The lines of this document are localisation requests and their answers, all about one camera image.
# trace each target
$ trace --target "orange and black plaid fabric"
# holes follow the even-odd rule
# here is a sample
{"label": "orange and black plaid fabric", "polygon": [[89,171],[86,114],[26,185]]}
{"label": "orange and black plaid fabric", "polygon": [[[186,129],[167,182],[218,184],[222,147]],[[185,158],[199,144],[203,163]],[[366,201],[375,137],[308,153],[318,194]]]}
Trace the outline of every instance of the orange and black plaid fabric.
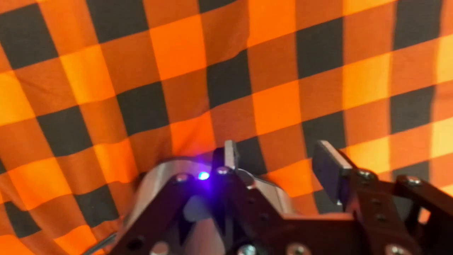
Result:
{"label": "orange and black plaid fabric", "polygon": [[317,139],[453,192],[453,0],[0,1],[1,253],[83,252],[225,139],[302,214]]}

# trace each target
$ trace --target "black square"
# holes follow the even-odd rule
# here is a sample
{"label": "black square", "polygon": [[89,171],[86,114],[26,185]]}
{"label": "black square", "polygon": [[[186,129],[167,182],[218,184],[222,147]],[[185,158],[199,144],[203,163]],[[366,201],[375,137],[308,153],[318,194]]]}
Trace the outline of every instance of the black square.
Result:
{"label": "black square", "polygon": [[239,167],[253,175],[266,174],[263,153],[260,151],[257,137],[250,137],[236,143],[239,153]]}
{"label": "black square", "polygon": [[430,122],[434,88],[411,90],[390,97],[392,133]]}
{"label": "black square", "polygon": [[161,83],[151,83],[117,95],[127,134],[168,124]]}
{"label": "black square", "polygon": [[235,0],[198,0],[199,12],[205,12],[213,8],[219,8],[222,5],[226,5],[229,3],[233,3]]}
{"label": "black square", "polygon": [[298,78],[342,65],[342,18],[297,31]]}
{"label": "black square", "polygon": [[312,197],[314,197],[314,204],[317,207],[317,211],[319,214],[342,211],[342,207],[331,201],[324,190],[312,192]]}
{"label": "black square", "polygon": [[17,208],[15,204],[7,201],[4,202],[4,209],[18,238],[28,236],[41,231],[31,215],[26,211],[21,211],[19,208]]}
{"label": "black square", "polygon": [[208,92],[210,107],[250,95],[246,51],[208,66]]}
{"label": "black square", "polygon": [[66,156],[92,146],[79,107],[38,116],[39,126],[55,156]]}
{"label": "black square", "polygon": [[148,28],[141,0],[87,0],[86,3],[100,42]]}
{"label": "black square", "polygon": [[5,173],[5,167],[2,164],[2,161],[0,160],[0,174]]}
{"label": "black square", "polygon": [[58,55],[38,4],[0,14],[0,41],[12,68]]}
{"label": "black square", "polygon": [[393,180],[396,180],[397,175],[403,174],[416,175],[424,181],[428,181],[428,161],[420,161],[392,171]]}
{"label": "black square", "polygon": [[441,0],[399,0],[393,48],[403,48],[438,37]]}
{"label": "black square", "polygon": [[96,226],[103,221],[117,219],[117,211],[107,185],[101,185],[82,195],[75,195],[75,199],[89,226]]}
{"label": "black square", "polygon": [[334,147],[345,147],[342,112],[335,112],[301,123],[305,150],[311,157],[317,140],[328,140]]}

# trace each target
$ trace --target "purple led light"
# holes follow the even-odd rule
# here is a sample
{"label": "purple led light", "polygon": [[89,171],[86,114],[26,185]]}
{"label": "purple led light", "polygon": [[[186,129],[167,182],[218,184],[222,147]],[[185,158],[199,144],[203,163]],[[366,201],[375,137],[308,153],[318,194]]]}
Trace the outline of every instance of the purple led light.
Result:
{"label": "purple led light", "polygon": [[208,178],[209,178],[209,173],[206,173],[206,171],[198,173],[198,180],[208,180]]}

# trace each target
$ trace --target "silver metal part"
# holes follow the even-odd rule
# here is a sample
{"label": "silver metal part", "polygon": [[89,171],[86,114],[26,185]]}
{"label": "silver metal part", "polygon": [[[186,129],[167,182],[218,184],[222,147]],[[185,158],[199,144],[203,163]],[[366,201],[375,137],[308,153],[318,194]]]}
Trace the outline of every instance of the silver metal part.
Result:
{"label": "silver metal part", "polygon": [[348,163],[348,160],[345,160],[339,153],[338,150],[331,146],[327,140],[319,140],[319,143],[328,150],[329,156],[334,157],[335,163],[344,168],[344,170],[351,170],[352,165]]}
{"label": "silver metal part", "polygon": [[266,197],[273,208],[280,212],[280,215],[295,214],[291,198],[287,197],[287,194],[280,187],[267,181],[261,181],[259,178],[254,178],[253,185]]}
{"label": "silver metal part", "polygon": [[226,140],[225,141],[225,165],[232,168],[232,170],[236,170],[239,165],[239,153],[237,153],[237,148],[236,148],[236,143],[232,141],[232,140]]}
{"label": "silver metal part", "polygon": [[256,246],[250,243],[244,243],[237,249],[237,255],[256,255],[256,253],[257,253]]}
{"label": "silver metal part", "polygon": [[311,255],[311,252],[305,245],[293,242],[287,245],[285,255]]}
{"label": "silver metal part", "polygon": [[387,243],[385,246],[385,255],[410,255],[410,252],[397,243]]}
{"label": "silver metal part", "polygon": [[123,222],[118,235],[126,231],[131,222],[137,219],[141,211],[152,201],[155,194],[164,187],[164,184],[175,175],[176,181],[186,181],[188,174],[196,175],[201,171],[209,173],[210,165],[196,163],[192,160],[171,160],[164,161],[150,170],[141,180],[141,184],[135,194],[134,207],[128,212]]}
{"label": "silver metal part", "polygon": [[212,218],[196,221],[184,243],[184,255],[226,253]]}
{"label": "silver metal part", "polygon": [[421,180],[416,175],[406,175],[409,185],[420,185]]}

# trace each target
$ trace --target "orange square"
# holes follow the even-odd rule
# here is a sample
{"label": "orange square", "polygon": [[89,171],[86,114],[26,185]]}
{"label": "orange square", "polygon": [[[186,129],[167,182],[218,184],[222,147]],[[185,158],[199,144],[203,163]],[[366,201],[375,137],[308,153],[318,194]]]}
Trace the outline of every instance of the orange square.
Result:
{"label": "orange square", "polygon": [[400,168],[430,158],[431,124],[390,136],[390,167]]}
{"label": "orange square", "polygon": [[453,80],[453,35],[438,38],[436,83]]}
{"label": "orange square", "polygon": [[390,170],[389,150],[389,137],[380,137],[348,146],[345,153],[359,168],[380,174]]}
{"label": "orange square", "polygon": [[346,144],[386,136],[390,131],[389,100],[376,100],[344,110]]}
{"label": "orange square", "polygon": [[70,188],[55,158],[45,158],[8,171],[25,209],[35,208]]}
{"label": "orange square", "polygon": [[0,73],[0,126],[34,117],[34,112],[14,72]]}
{"label": "orange square", "polygon": [[143,0],[150,27],[162,25],[175,20],[198,14],[196,0]]}
{"label": "orange square", "polygon": [[87,225],[80,225],[53,239],[66,253],[83,253],[97,242]]}
{"label": "orange square", "polygon": [[103,42],[101,52],[117,93],[158,80],[147,31]]}
{"label": "orange square", "polygon": [[212,151],[215,146],[210,113],[169,124],[174,156],[196,156]]}
{"label": "orange square", "polygon": [[73,194],[86,194],[104,184],[104,178],[92,147],[59,156],[58,164]]}
{"label": "orange square", "polygon": [[87,5],[83,0],[41,0],[39,10],[59,55],[97,42]]}
{"label": "orange square", "polygon": [[249,35],[246,4],[246,1],[230,1],[215,11],[202,12],[208,65],[230,59],[246,48]]}
{"label": "orange square", "polygon": [[249,48],[247,61],[253,92],[297,79],[294,34]]}
{"label": "orange square", "polygon": [[128,140],[140,173],[145,173],[157,163],[174,156],[168,126],[135,133]]}
{"label": "orange square", "polygon": [[15,235],[0,235],[1,253],[34,255]]}
{"label": "orange square", "polygon": [[453,117],[431,123],[430,156],[453,153]]}
{"label": "orange square", "polygon": [[312,192],[311,174],[310,160],[301,160],[270,171],[266,177],[278,184],[288,197],[298,197]]}
{"label": "orange square", "polygon": [[358,12],[358,11],[363,11],[366,8],[373,8],[376,5],[382,5],[386,3],[392,3],[395,0],[345,0],[344,1],[344,15],[348,15],[351,12]]}
{"label": "orange square", "polygon": [[79,107],[93,144],[116,143],[127,136],[116,97],[84,103]]}
{"label": "orange square", "polygon": [[450,173],[451,165],[453,153],[430,158],[428,181],[436,187],[453,184],[453,174]]}
{"label": "orange square", "polygon": [[344,17],[344,62],[390,52],[395,4],[383,4]]}
{"label": "orange square", "polygon": [[137,165],[127,139],[118,143],[97,144],[94,153],[106,182],[130,182],[137,177]]}
{"label": "orange square", "polygon": [[434,86],[431,122],[453,117],[453,80]]}
{"label": "orange square", "polygon": [[342,72],[339,68],[300,79],[304,120],[342,110]]}
{"label": "orange square", "polygon": [[436,80],[437,41],[416,44],[392,52],[392,95],[416,90]]}
{"label": "orange square", "polygon": [[0,126],[0,140],[0,154],[7,168],[53,157],[48,140],[34,117]]}
{"label": "orange square", "polygon": [[60,56],[77,103],[114,96],[110,75],[99,45]]}
{"label": "orange square", "polygon": [[345,109],[387,97],[389,54],[352,62],[342,68]]}
{"label": "orange square", "polygon": [[151,28],[150,34],[161,79],[206,66],[199,15]]}
{"label": "orange square", "polygon": [[287,82],[252,95],[259,134],[301,122],[298,82]]}
{"label": "orange square", "polygon": [[249,0],[247,4],[249,46],[295,31],[295,0]]}
{"label": "orange square", "polygon": [[169,123],[199,116],[209,109],[205,69],[162,80]]}
{"label": "orange square", "polygon": [[15,69],[15,75],[35,114],[46,114],[76,105],[59,58]]}
{"label": "orange square", "polygon": [[342,15],[342,0],[297,0],[295,5],[298,29]]}

